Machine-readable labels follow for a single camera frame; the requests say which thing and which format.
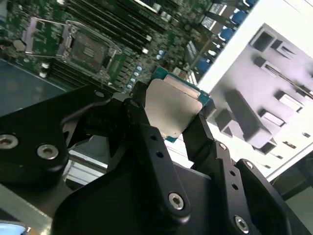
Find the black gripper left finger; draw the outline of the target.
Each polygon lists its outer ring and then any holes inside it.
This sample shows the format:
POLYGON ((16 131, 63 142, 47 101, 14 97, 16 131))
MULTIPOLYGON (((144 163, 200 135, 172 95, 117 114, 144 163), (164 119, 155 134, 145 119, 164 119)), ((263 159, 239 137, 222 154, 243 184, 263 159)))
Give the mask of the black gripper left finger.
POLYGON ((187 222, 189 200, 160 131, 145 113, 147 86, 137 83, 129 98, 92 86, 37 103, 0 119, 0 180, 25 188, 55 185, 69 161, 68 149, 91 135, 110 147, 107 173, 137 162, 156 204, 170 222, 187 222))

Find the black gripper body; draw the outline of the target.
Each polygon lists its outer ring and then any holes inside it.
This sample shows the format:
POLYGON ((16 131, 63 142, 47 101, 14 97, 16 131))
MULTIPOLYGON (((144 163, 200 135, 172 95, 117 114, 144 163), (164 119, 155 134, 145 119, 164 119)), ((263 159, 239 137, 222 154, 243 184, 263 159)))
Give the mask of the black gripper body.
POLYGON ((181 226, 157 206, 152 187, 137 162, 105 174, 73 192, 58 208, 55 235, 223 235, 225 223, 210 177, 175 166, 191 205, 181 226))

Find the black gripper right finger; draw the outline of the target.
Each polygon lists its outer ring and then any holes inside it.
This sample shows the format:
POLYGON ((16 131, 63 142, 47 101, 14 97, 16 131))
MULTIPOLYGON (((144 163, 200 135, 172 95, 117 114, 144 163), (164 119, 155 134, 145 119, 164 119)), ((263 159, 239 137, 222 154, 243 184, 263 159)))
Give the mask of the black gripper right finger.
POLYGON ((230 235, 291 235, 285 202, 246 160, 232 163, 227 147, 214 140, 202 113, 183 132, 192 169, 212 176, 230 235))

